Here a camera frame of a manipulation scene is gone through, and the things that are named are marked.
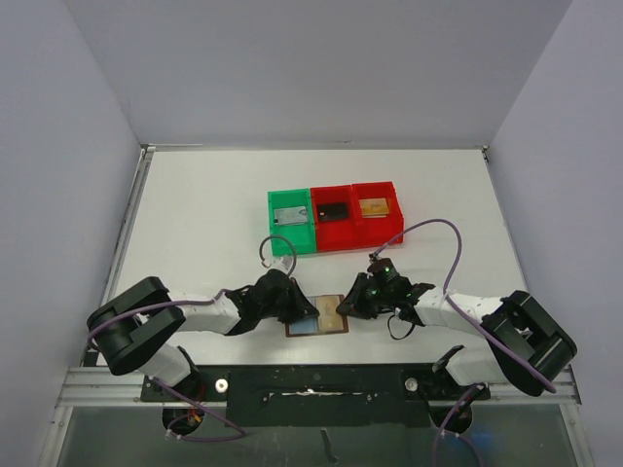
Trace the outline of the brown leather card holder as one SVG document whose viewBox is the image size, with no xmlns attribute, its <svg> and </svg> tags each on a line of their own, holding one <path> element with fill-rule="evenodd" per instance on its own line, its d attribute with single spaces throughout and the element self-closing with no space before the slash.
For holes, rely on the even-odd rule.
<svg viewBox="0 0 623 467">
<path fill-rule="evenodd" d="M 314 305 L 315 297 L 317 296 L 309 297 L 309 301 L 313 305 Z M 287 324 L 285 326 L 286 337 L 287 338 L 299 338 L 299 337 L 312 337 L 312 336 L 328 336 L 328 335 L 346 334 L 348 332 L 348 327 L 347 327 L 347 330 L 343 333 L 320 334 L 318 332 L 318 327 L 317 327 L 317 316 L 309 316 L 301 321 L 298 321 L 292 324 Z"/>
</svg>

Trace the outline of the gold card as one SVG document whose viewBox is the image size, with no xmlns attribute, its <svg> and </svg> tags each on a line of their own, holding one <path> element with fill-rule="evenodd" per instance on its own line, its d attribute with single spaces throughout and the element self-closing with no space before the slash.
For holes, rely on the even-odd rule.
<svg viewBox="0 0 623 467">
<path fill-rule="evenodd" d="M 314 298 L 314 306 L 318 310 L 317 327 L 320 334 L 343 333 L 348 323 L 338 311 L 340 295 L 322 295 Z"/>
<path fill-rule="evenodd" d="M 384 218 L 390 213 L 386 198 L 361 198 L 359 207 L 361 216 L 366 219 Z"/>
</svg>

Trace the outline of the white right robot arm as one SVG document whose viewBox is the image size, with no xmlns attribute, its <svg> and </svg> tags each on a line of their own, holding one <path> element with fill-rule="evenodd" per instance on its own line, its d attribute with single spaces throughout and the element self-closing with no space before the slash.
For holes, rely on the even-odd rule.
<svg viewBox="0 0 623 467">
<path fill-rule="evenodd" d="M 388 313 L 412 327 L 443 327 L 484 339 L 488 349 L 454 344 L 453 351 L 437 361 L 434 388 L 447 398 L 474 383 L 504 382 L 538 397 L 553 390 L 553 380 L 577 355 L 574 340 L 530 293 L 450 293 L 430 283 L 411 282 L 388 258 L 357 275 L 337 312 L 360 319 Z"/>
</svg>

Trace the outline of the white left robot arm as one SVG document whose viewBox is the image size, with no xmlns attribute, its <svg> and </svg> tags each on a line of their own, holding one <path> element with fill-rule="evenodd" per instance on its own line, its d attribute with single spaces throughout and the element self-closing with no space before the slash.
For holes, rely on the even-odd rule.
<svg viewBox="0 0 623 467">
<path fill-rule="evenodd" d="M 197 391 L 199 377 L 188 352 L 168 343 L 176 332 L 233 337 L 253 331 L 264 319 L 289 325 L 318 315 L 296 279 L 278 269 L 212 298 L 176 300 L 158 277 L 148 276 L 91 314 L 88 344 L 103 355 L 113 375 L 138 371 L 185 400 Z"/>
</svg>

